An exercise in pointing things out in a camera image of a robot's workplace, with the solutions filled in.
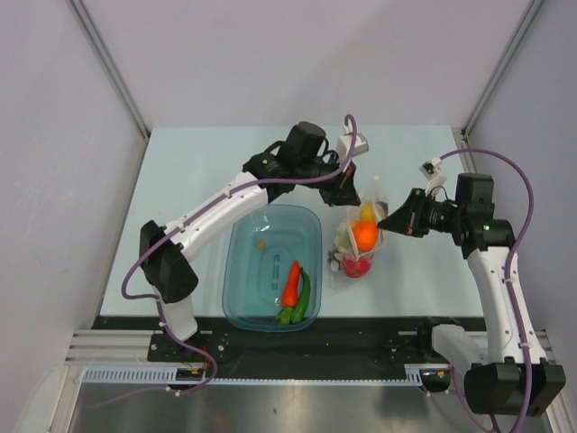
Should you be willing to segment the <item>green star fruit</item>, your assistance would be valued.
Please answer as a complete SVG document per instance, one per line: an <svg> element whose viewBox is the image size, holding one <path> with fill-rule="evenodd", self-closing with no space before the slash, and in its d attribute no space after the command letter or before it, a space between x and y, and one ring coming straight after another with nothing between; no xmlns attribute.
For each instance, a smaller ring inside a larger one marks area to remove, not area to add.
<svg viewBox="0 0 577 433"><path fill-rule="evenodd" d="M337 230L334 243L339 249L351 250L353 248L353 243L347 228Z"/></svg>

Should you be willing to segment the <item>orange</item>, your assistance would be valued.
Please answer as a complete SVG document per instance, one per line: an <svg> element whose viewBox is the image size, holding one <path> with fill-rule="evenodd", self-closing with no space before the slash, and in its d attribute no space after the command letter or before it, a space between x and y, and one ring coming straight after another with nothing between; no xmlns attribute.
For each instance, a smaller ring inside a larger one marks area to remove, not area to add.
<svg viewBox="0 0 577 433"><path fill-rule="evenodd" d="M359 221L353 227L353 238L360 253L371 251L379 241L379 236L375 223Z"/></svg>

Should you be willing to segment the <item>clear zip top bag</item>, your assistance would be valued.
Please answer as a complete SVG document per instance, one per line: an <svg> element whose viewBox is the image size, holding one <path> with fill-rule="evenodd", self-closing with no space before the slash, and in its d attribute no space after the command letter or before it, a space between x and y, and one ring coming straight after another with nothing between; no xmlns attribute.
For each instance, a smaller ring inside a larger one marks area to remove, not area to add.
<svg viewBox="0 0 577 433"><path fill-rule="evenodd" d="M371 178L360 200L358 206L346 208L328 251L331 284L337 290L349 281L365 278L385 244L386 235L378 224L388 217L389 200L379 176Z"/></svg>

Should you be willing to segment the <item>red apple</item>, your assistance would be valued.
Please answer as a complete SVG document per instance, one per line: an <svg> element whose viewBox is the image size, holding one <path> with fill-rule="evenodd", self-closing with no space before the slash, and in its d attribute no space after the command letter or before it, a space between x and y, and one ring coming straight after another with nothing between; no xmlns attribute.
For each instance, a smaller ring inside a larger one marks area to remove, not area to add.
<svg viewBox="0 0 577 433"><path fill-rule="evenodd" d="M342 259L344 274L353 279L366 275L370 271L371 266L372 258L370 256L354 257L353 255L346 255Z"/></svg>

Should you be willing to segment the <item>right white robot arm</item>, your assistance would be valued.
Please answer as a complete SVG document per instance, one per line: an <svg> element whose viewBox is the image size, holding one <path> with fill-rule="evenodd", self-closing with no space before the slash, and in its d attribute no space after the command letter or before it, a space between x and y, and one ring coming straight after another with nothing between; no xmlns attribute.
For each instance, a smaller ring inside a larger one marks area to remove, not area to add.
<svg viewBox="0 0 577 433"><path fill-rule="evenodd" d="M416 339L427 362L444 357L462 376L465 399L475 414L542 415L566 384L562 366L551 364L536 337L517 272L515 236L494 216L492 177L459 175L455 197L412 189L406 201L379 222L382 230L421 238L430 231L451 235L477 285L487 346L462 327L436 325Z"/></svg>

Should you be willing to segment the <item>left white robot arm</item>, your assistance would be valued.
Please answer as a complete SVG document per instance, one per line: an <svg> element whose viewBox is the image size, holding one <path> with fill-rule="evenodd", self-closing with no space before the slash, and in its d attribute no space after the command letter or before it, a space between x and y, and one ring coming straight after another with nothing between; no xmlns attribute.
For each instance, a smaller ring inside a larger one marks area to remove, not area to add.
<svg viewBox="0 0 577 433"><path fill-rule="evenodd" d="M329 207L360 204L353 154L362 137L352 115L345 117L343 129L331 150L321 127L301 121L285 140L253 155L200 207L166 226L150 221L142 227L137 265L154 289L160 324L170 334L167 348L179 360L193 358L199 349L191 300L198 277L192 262L214 236L296 186L317 190Z"/></svg>

